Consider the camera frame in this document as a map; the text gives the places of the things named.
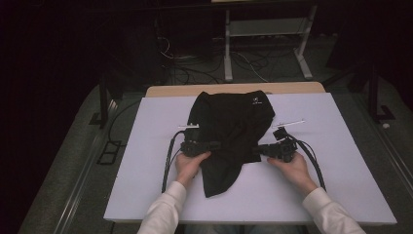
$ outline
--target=wooden table edge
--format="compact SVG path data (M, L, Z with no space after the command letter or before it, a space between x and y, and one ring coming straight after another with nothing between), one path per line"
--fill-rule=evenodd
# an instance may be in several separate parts
M153 86L146 92L147 98L197 96L201 92L213 94L244 94L261 90L267 94L314 94L325 93L320 82L282 82L219 85Z

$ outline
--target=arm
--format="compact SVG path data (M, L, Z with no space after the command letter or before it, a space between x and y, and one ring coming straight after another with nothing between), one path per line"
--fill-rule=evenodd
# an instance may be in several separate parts
M210 152L194 158L186 157L184 154L176 157L175 166L178 171L176 180L150 206L137 233L158 234L175 231L186 199L186 191L197 174L201 162L209 155Z
M301 154L295 152L290 163L273 158L268 158L267 161L279 168L306 197L303 206L312 215L322 233L365 233L341 205L331 201L325 191L317 187Z

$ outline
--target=floor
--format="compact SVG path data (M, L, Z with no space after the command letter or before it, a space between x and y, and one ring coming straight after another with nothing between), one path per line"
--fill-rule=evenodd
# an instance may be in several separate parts
M222 48L216 38L214 58L174 54L168 63L167 85L223 83ZM339 71L325 67L336 38L311 38L304 54L314 75L322 82ZM305 82L292 50L295 37L254 37L233 42L234 83ZM396 225L366 226L367 233L410 233L413 230L413 113L386 80L379 82L379 104L389 107L394 120L374 123L367 114L367 91L347 89L352 75L326 90L333 94L364 160L387 199ZM19 233L135 233L138 224L104 220L103 214L122 161L121 147L113 165L96 163L108 140L128 142L129 133L144 93L125 93L111 103L104 129L90 125L99 111L98 88L81 106L66 140L40 189ZM309 225L310 233L319 233Z

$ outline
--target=person's hand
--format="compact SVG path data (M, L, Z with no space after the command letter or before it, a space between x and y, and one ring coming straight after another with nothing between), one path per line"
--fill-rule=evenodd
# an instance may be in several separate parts
M178 172L176 181L180 182L185 188L188 189L191 184L192 178L198 173L201 162L209 157L210 152L200 154L196 157L187 157L185 154L181 153L176 156L175 166Z
M268 163L279 168L283 175L292 182L304 196L310 194L317 188L317 185L311 179L306 160L303 155L298 152L294 152L292 160L289 163L285 163L281 160L268 158Z

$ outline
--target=person's left hand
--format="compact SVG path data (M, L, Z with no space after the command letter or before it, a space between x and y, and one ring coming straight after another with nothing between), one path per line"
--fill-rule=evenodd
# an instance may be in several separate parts
M176 181L180 182L185 188L188 189L191 184L192 178L198 173L201 162L209 157L210 152L200 154L196 157L187 157L181 153L176 156L175 166L178 172Z

